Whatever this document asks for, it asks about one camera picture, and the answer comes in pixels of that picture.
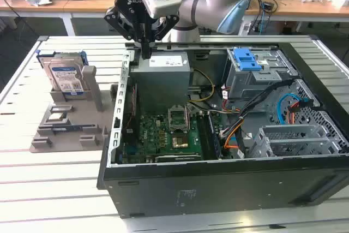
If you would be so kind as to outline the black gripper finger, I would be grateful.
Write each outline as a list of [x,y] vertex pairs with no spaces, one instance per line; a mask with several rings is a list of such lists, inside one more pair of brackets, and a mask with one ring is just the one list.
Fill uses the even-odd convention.
[[114,6],[106,12],[104,20],[126,40],[138,43],[142,58],[146,58],[145,33],[133,7]]
[[153,25],[158,21],[159,19],[152,19],[149,15],[146,17],[146,58],[151,57],[153,43],[156,40],[162,40],[179,21],[179,16],[165,16],[163,20],[153,28]]

